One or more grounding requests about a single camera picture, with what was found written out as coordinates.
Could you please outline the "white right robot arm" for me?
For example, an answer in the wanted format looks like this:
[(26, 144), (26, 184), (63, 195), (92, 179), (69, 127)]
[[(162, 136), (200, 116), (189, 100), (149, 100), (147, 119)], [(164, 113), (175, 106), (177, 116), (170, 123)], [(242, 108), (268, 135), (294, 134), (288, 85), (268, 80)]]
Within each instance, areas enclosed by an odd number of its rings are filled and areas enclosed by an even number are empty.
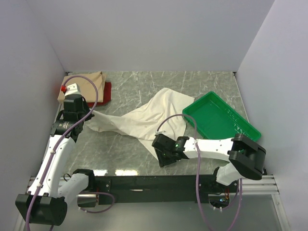
[(222, 192), (232, 182), (241, 178), (261, 180), (266, 150), (243, 134), (221, 140), (203, 140), (182, 136), (176, 140), (157, 134), (152, 147), (160, 167), (182, 159), (208, 158), (228, 162), (214, 171), (213, 190)]

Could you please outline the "white t shirt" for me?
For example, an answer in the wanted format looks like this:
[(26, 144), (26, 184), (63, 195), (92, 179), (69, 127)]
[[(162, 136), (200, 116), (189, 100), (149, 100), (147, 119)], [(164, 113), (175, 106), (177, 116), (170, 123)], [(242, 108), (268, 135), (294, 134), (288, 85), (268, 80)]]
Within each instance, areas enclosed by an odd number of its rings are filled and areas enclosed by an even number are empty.
[(132, 136), (157, 157), (152, 142), (159, 125), (169, 116), (181, 114), (193, 102), (194, 97), (163, 88), (148, 103), (123, 116), (93, 111), (94, 117), (86, 125), (96, 132), (113, 131)]

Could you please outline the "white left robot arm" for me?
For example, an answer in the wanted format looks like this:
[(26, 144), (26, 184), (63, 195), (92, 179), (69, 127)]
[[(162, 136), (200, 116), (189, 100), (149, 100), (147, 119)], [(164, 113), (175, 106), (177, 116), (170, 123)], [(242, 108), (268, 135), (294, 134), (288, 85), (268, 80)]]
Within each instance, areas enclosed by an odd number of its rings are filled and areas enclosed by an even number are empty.
[(81, 94), (65, 96), (64, 108), (51, 127), (48, 149), (40, 170), (27, 192), (19, 194), (15, 201), (26, 225), (60, 226), (68, 205), (77, 195), (96, 189), (94, 172), (89, 169), (75, 170), (65, 184), (59, 185), (64, 166), (83, 130), (84, 122), (93, 116)]

